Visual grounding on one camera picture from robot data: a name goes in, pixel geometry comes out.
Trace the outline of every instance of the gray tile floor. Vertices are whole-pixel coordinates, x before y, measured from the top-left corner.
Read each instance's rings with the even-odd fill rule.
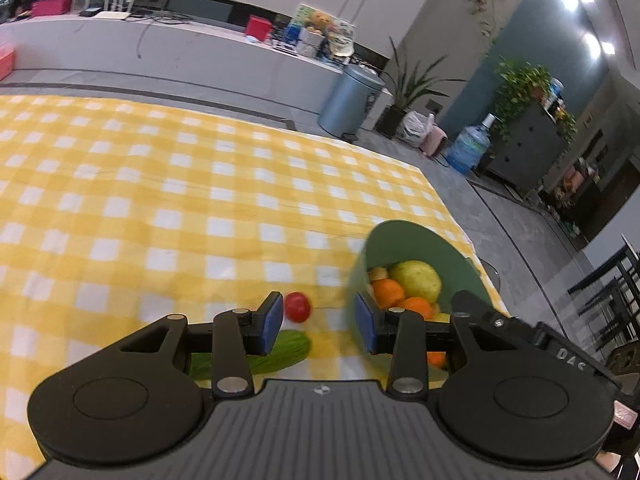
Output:
[[[18,70],[0,82],[0,93],[123,98],[330,137],[318,126],[318,116],[306,110],[161,78]],[[576,253],[553,219],[517,203],[504,186],[477,178],[471,183],[455,170],[426,158],[399,140],[360,130],[356,144],[420,168],[471,238],[478,256],[498,270],[500,294],[511,314],[533,324],[540,320],[546,322],[599,359],[607,355],[608,349],[594,351],[592,342],[593,331],[602,327],[602,316],[576,315],[577,305],[584,302],[590,290],[576,298],[569,298],[566,293],[591,270],[590,266],[581,253]]]

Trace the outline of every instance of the green bowl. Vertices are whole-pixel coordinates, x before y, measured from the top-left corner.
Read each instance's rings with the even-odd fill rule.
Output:
[[[345,304],[350,318],[350,327],[362,352],[365,351],[355,323],[354,297],[360,291],[367,291],[369,269],[389,268],[393,264],[407,260],[424,261],[436,270],[442,280],[442,291],[437,302],[442,312],[451,313],[451,298],[460,290],[469,290],[481,300],[492,303],[478,270],[444,238],[413,222],[405,220],[382,222],[369,233],[346,287]],[[389,355],[367,355],[376,366],[388,369],[391,364]],[[431,366],[429,372],[430,381],[444,380],[447,377],[445,372]]]

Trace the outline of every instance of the trash can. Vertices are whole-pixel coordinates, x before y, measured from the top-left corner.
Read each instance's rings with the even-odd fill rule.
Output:
[[[318,125],[332,136],[354,137],[385,87],[376,74],[347,65],[318,117]]]

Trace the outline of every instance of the red tomato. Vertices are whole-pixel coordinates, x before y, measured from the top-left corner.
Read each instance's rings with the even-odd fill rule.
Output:
[[[290,292],[284,297],[284,315],[294,323],[304,323],[311,316],[311,303],[302,292]]]

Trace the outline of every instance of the water bottle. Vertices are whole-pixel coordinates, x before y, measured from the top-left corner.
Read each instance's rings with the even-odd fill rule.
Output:
[[[479,126],[467,126],[460,132],[444,156],[452,168],[467,174],[478,165],[491,144],[488,133],[494,119],[488,114]]]

